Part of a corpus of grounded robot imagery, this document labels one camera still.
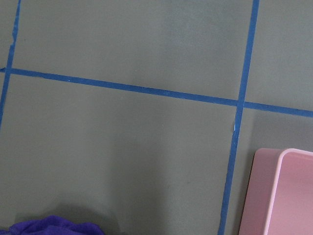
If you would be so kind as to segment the pink plastic bin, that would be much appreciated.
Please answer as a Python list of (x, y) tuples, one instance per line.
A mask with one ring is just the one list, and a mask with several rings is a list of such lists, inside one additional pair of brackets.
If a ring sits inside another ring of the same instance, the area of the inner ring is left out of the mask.
[(239, 233), (313, 233), (312, 152), (294, 148), (255, 152)]

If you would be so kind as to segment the purple crumpled cloth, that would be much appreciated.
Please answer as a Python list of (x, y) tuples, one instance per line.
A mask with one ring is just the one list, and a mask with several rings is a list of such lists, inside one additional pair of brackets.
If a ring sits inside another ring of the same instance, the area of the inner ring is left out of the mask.
[(74, 223), (65, 218), (50, 215), (43, 219), (16, 223), (7, 230), (0, 230), (1, 235), (105, 235), (94, 223)]

